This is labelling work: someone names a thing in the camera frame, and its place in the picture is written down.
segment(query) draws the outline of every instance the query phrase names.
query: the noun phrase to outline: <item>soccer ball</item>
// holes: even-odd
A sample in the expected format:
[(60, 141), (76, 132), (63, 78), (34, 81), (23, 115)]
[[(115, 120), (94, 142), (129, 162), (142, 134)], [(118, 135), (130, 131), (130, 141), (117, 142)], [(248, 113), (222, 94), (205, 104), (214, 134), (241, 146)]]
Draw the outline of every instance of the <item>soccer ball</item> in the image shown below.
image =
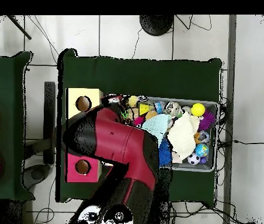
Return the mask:
[(187, 157), (187, 160), (189, 164), (197, 165), (200, 162), (200, 157), (197, 154), (192, 153), (190, 156)]

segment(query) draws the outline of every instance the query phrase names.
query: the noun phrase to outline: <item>purple ball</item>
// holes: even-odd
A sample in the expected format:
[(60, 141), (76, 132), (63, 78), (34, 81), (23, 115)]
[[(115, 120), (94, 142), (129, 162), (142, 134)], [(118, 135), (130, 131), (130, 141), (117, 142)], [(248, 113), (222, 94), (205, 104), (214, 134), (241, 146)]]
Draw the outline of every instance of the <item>purple ball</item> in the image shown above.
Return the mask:
[(206, 162), (207, 162), (206, 157), (201, 157), (200, 158), (200, 163), (205, 164)]

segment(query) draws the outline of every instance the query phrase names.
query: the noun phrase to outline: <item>yellow ball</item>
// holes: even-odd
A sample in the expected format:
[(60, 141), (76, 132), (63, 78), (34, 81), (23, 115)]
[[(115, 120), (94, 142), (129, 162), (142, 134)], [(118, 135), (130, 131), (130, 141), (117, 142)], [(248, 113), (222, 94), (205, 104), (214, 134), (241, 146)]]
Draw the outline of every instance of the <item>yellow ball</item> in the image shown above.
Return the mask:
[(129, 97), (128, 105), (129, 107), (135, 107), (137, 102), (138, 102), (138, 97), (136, 97), (135, 95), (132, 95)]
[(200, 117), (204, 114), (205, 108), (203, 104), (195, 103), (191, 108), (191, 113), (194, 116)]

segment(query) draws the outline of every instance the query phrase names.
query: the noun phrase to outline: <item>black stand base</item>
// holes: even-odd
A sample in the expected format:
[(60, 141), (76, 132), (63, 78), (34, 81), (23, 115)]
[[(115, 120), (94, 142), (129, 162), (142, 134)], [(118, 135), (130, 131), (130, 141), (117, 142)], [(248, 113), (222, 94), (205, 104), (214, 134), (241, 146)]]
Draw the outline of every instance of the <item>black stand base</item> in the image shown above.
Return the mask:
[(172, 27), (173, 15), (140, 15), (139, 21), (146, 33), (160, 36)]
[(55, 128), (55, 83), (44, 84), (44, 124), (43, 139), (26, 144), (24, 159), (43, 151), (44, 164), (54, 164), (55, 153), (53, 132)]

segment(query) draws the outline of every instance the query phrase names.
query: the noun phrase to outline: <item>wooden block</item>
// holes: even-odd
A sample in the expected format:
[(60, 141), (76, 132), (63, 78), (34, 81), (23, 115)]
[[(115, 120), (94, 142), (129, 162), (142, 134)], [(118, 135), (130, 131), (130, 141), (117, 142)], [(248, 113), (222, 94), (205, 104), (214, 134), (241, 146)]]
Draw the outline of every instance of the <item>wooden block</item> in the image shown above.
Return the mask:
[[(77, 166), (79, 161), (87, 161), (90, 169), (87, 174), (83, 166)], [(95, 183), (98, 182), (99, 177), (102, 173), (102, 164), (99, 160), (89, 158), (87, 156), (74, 156), (68, 153), (68, 172), (67, 172), (67, 183), (81, 182), (81, 183)]]
[(103, 93), (99, 89), (85, 89), (85, 88), (68, 88), (68, 118), (80, 113), (77, 109), (76, 102), (79, 97), (87, 96), (92, 104), (92, 107), (100, 105), (100, 99), (103, 97)]

